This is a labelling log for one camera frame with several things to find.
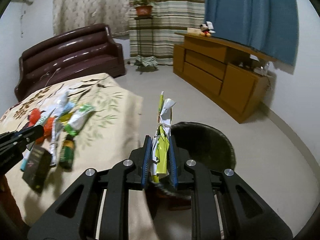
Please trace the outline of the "green white snack wrapper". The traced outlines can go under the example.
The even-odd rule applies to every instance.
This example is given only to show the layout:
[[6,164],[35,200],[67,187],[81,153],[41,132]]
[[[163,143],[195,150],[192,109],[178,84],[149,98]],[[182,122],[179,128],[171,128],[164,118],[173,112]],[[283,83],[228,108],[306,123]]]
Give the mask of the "green white snack wrapper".
[[151,146],[150,173],[154,183],[159,183],[159,180],[168,173],[167,158],[171,137],[172,108],[175,103],[172,99],[165,99],[164,92],[161,92],[158,103],[158,124]]

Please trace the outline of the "black small box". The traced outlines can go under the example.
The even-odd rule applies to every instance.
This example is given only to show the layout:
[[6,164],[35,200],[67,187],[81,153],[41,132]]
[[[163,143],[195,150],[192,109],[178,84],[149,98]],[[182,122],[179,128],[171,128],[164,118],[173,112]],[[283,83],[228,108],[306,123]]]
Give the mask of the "black small box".
[[34,145],[25,165],[22,179],[37,193],[42,193],[50,170],[52,155],[39,145]]

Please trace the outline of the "light blue sachet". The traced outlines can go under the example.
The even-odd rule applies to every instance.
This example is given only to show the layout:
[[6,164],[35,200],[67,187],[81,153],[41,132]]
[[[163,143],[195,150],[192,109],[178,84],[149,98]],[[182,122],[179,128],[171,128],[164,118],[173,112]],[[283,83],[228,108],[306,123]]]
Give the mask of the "light blue sachet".
[[[52,117],[54,117],[53,127],[52,127],[52,135],[48,138],[50,139],[50,153],[52,155],[52,161],[50,166],[55,167],[57,164],[57,143],[59,139],[59,135],[62,131],[62,124],[59,120],[63,115],[69,113],[69,111],[74,107],[74,103],[69,101],[69,91],[66,90],[63,94],[57,99],[56,103],[52,107],[48,109],[48,111],[54,110]],[[20,170],[24,172],[25,165],[27,163],[29,154],[33,149],[33,146],[36,145],[35,142],[32,142],[27,145],[26,154],[23,157],[22,164],[20,166]]]

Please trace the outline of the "orange red wrapper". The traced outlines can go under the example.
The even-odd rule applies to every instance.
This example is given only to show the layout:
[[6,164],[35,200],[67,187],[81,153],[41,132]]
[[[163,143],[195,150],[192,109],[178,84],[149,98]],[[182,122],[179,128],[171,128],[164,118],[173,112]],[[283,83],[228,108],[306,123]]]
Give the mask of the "orange red wrapper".
[[34,108],[29,114],[28,126],[41,125],[43,127],[43,136],[35,141],[35,144],[42,144],[45,139],[52,135],[52,127],[54,117],[52,117],[54,110],[51,111],[40,111],[38,108]]

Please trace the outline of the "floral beige tablecloth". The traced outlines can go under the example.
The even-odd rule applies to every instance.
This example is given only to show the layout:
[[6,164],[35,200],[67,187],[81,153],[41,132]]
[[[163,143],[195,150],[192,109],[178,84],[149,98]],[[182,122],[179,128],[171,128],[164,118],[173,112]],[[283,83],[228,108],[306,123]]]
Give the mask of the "floral beige tablecloth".
[[[22,179],[23,158],[2,176],[8,197],[1,202],[1,239],[28,239],[30,228],[83,172],[88,168],[111,169],[140,148],[138,128],[142,98],[121,88],[105,73],[72,79],[34,92],[4,113],[1,133],[28,128],[31,111],[34,108],[48,111],[66,90],[74,107],[59,119],[62,131],[57,143],[57,164],[50,167],[42,193],[33,191]],[[73,166],[65,170],[59,165],[62,144],[68,135],[65,126],[73,113],[86,103],[94,106],[95,112],[73,137]],[[143,189],[129,191],[128,239],[156,238]]]

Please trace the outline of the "green white snack bag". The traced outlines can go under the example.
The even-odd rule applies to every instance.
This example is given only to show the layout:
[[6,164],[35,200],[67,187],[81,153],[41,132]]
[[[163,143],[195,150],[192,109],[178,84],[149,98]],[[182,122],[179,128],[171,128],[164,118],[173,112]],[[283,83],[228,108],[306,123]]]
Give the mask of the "green white snack bag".
[[67,134],[72,137],[77,136],[94,112],[95,107],[89,103],[86,103],[77,109],[65,126]]

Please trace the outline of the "dark brown leather sofa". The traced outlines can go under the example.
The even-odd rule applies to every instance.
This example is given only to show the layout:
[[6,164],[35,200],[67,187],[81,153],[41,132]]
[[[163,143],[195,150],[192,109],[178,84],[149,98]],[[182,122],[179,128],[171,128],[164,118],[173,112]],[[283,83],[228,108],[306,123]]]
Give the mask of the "dark brown leather sofa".
[[122,45],[115,42],[109,25],[94,24],[44,40],[19,58],[18,101],[33,92],[83,76],[126,73]]

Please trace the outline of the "wooden tv cabinet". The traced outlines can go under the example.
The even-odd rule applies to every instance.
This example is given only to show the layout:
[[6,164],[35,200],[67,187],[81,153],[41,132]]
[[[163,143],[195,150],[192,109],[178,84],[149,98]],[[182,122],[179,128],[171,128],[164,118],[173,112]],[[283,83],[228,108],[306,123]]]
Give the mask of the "wooden tv cabinet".
[[258,50],[215,37],[183,34],[176,44],[173,72],[210,98],[238,123],[245,122],[263,100],[268,78],[250,70],[252,57],[275,59]]

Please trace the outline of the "striped cloth on stand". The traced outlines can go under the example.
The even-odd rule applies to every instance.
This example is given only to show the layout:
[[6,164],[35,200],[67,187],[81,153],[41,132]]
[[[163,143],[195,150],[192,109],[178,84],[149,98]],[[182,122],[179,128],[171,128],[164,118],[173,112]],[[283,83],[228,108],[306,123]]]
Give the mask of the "striped cloth on stand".
[[137,56],[135,60],[135,65],[138,67],[156,67],[158,62],[154,56]]

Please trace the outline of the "white router on cabinet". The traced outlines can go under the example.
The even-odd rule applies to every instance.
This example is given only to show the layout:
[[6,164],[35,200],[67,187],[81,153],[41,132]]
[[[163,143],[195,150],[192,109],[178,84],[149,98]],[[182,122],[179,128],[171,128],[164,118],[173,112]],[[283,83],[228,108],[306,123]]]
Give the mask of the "white router on cabinet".
[[261,76],[267,76],[268,75],[268,69],[270,66],[269,61],[253,61],[252,67],[253,67],[253,72],[261,75]]

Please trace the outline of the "beige patterned curtain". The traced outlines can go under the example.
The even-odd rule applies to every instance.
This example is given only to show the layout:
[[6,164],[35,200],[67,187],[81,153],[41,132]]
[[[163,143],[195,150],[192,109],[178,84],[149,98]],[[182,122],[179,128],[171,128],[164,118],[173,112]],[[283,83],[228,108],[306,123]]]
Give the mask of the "beige patterned curtain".
[[129,33],[129,0],[53,0],[53,33],[107,24],[114,37]]

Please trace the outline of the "mickey mouse plush toy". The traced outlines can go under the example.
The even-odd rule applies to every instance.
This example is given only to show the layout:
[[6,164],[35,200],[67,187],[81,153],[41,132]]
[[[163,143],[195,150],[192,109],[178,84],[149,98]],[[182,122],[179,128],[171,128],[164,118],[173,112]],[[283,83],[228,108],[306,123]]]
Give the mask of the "mickey mouse plush toy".
[[206,24],[200,25],[200,35],[203,37],[211,37],[210,29]]

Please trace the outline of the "white card behind plush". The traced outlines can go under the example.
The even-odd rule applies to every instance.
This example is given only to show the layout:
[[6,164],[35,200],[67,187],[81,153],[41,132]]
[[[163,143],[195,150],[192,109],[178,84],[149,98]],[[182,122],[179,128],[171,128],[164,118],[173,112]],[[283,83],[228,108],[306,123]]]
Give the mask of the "white card behind plush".
[[216,33],[216,31],[214,30],[214,26],[213,26],[212,22],[207,21],[207,22],[206,22],[206,25],[207,25],[207,27],[208,27],[208,29],[209,29],[209,32],[210,32],[211,34]]

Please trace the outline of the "potted plant terracotta pot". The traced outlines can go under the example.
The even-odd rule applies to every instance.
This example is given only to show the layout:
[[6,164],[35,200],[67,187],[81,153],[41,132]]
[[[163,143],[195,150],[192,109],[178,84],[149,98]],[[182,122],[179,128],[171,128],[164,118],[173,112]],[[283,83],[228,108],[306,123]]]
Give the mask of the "potted plant terracotta pot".
[[133,0],[130,6],[136,11],[137,17],[149,17],[155,3],[152,0]]

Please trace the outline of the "striped curtain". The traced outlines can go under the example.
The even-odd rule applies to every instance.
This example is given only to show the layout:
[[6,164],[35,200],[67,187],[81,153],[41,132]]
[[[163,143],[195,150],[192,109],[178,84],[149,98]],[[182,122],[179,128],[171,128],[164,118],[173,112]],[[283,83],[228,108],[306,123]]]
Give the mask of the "striped curtain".
[[[174,45],[182,44],[188,27],[198,28],[204,23],[204,0],[152,0],[154,27],[154,55],[160,65],[173,63]],[[131,9],[129,20],[130,56],[137,56],[136,11]]]

